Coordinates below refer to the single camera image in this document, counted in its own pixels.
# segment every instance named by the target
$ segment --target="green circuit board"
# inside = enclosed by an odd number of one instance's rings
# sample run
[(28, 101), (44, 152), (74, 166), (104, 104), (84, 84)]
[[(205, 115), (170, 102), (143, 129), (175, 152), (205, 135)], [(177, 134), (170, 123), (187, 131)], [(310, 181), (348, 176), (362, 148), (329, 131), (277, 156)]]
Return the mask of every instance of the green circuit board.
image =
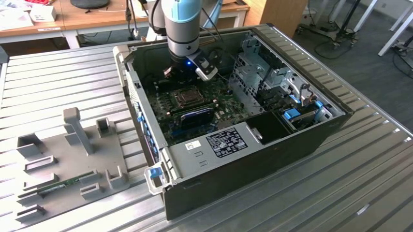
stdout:
[[(219, 78), (209, 82), (197, 82), (173, 91), (147, 92), (147, 97), (169, 145), (218, 131), (249, 117), (243, 104), (231, 93), (226, 81)], [(183, 130), (182, 116), (201, 110), (214, 112), (213, 120)]]

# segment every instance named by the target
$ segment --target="gray carpet floor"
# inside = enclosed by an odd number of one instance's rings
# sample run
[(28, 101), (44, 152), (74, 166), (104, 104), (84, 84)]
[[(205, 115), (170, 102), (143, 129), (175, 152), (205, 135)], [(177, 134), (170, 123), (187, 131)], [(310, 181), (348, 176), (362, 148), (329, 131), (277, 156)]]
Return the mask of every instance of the gray carpet floor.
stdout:
[[(310, 0), (310, 7), (317, 8), (321, 0)], [(330, 1), (321, 22), (328, 21), (328, 15), (333, 9), (336, 1)], [(350, 9), (346, 3), (338, 16), (344, 19)], [(361, 18), (365, 8), (358, 7), (349, 28), (353, 28)], [(328, 41), (328, 39), (309, 31), (294, 36), (298, 44), (330, 67), (330, 69), (360, 90), (360, 92), (373, 100), (373, 102), (408, 127), (413, 130), (413, 79), (406, 77), (393, 65), (393, 52), (389, 51), (384, 57), (377, 55), (381, 47), (392, 37), (389, 28), (394, 19), (373, 13), (364, 25), (353, 49), (338, 59), (325, 59), (314, 52), (314, 47)], [(146, 35), (147, 29), (140, 29), (140, 35)], [(108, 32), (102, 32), (94, 36), (90, 34), (88, 41), (104, 43), (108, 38)], [(406, 39), (413, 33), (406, 31), (401, 39)], [(127, 41), (128, 32), (126, 30), (114, 31), (108, 43)], [(344, 44), (338, 50), (333, 50), (329, 45), (320, 49), (320, 52), (328, 57), (346, 51), (349, 44)], [(401, 60), (397, 60), (398, 66), (408, 71), (408, 66)]]

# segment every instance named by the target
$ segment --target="metal rail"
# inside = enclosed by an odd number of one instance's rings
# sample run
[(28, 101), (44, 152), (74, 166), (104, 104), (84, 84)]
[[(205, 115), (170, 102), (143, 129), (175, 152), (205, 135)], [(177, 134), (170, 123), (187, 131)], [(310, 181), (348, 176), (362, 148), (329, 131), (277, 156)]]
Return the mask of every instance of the metal rail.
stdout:
[(11, 213), (19, 157), (9, 141), (23, 130), (63, 133), (60, 109), (76, 105), (92, 122), (116, 121), (132, 187), (24, 231), (404, 231), (413, 229), (410, 132), (274, 28), (258, 29), (357, 111), (318, 150), (211, 205), (166, 221), (163, 203), (143, 179), (146, 160), (120, 93), (112, 45), (11, 59), (0, 110), (0, 225), (20, 227)]

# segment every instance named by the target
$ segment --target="white table leg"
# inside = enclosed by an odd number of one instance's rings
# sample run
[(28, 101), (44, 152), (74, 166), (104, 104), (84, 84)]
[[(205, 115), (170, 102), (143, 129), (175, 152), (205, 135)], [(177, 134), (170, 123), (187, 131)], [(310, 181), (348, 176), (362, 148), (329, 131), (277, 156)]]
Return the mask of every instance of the white table leg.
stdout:
[(413, 8), (413, 2), (410, 3), (410, 6), (405, 9), (405, 11), (402, 12), (401, 16), (398, 17), (393, 27), (390, 28), (390, 31), (394, 31), (396, 28), (398, 27), (398, 24), (401, 23), (401, 21), (405, 19), (405, 17), (408, 16), (408, 13), (410, 12)]
[(239, 28), (245, 25), (246, 11), (239, 11), (235, 17), (234, 27)]
[(71, 49), (80, 48), (80, 44), (79, 44), (79, 41), (78, 41), (78, 32), (76, 32), (76, 30), (64, 30), (62, 33), (63, 33), (66, 41), (67, 41), (67, 43), (70, 45), (70, 48)]
[(410, 16), (408, 17), (406, 21), (404, 22), (404, 24), (401, 25), (400, 29), (394, 33), (393, 37), (388, 41), (386, 45), (382, 47), (382, 49), (381, 49), (381, 51), (378, 53), (380, 56), (382, 56), (386, 53), (386, 51), (389, 50), (389, 48), (393, 46), (394, 41), (398, 39), (400, 34), (404, 32), (404, 30), (409, 26), (412, 20), (413, 20), (413, 13), (410, 13)]
[(150, 27), (148, 28), (148, 33), (147, 33), (147, 41), (155, 41), (156, 40), (158, 34), (155, 33), (154, 29)]
[(358, 23), (356, 25), (356, 28), (354, 28), (356, 32), (358, 32), (360, 28), (362, 27), (364, 23), (366, 22), (366, 20), (368, 20), (368, 18), (370, 16), (370, 13), (372, 13), (372, 11), (374, 9), (376, 3), (377, 3), (377, 0), (373, 0), (370, 5), (369, 5), (369, 7), (368, 7), (368, 9), (366, 9), (366, 12), (364, 13), (364, 15), (362, 15), (362, 17), (361, 17), (361, 19), (360, 19), (360, 21), (358, 21)]
[(342, 6), (344, 6), (344, 4), (346, 3), (346, 0), (340, 0), (340, 3), (338, 3), (338, 5), (337, 5), (337, 7), (336, 7), (336, 10), (334, 10), (334, 12), (333, 12), (333, 15), (332, 15), (332, 18), (330, 18), (330, 22), (334, 22), (336, 21), (336, 19), (337, 19), (337, 16), (338, 16), (338, 14), (340, 14), (340, 12), (341, 12), (341, 9), (342, 9)]
[(316, 19), (314, 19), (316, 25), (317, 25), (317, 23), (318, 23), (318, 21), (320, 21), (320, 18), (321, 18), (321, 16), (322, 16), (322, 14), (324, 14), (324, 10), (325, 10), (325, 8), (326, 8), (326, 6), (328, 6), (328, 3), (329, 3), (329, 0), (324, 0), (322, 3), (321, 3), (320, 10), (318, 10), (318, 12), (317, 12), (317, 14), (316, 14)]

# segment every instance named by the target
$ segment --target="motherboard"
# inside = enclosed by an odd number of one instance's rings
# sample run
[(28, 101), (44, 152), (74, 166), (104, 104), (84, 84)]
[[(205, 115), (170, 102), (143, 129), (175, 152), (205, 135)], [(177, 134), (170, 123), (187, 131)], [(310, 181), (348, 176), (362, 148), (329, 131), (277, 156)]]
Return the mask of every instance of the motherboard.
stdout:
[(154, 82), (147, 97), (169, 145), (235, 125), (249, 113), (223, 78), (190, 85)]

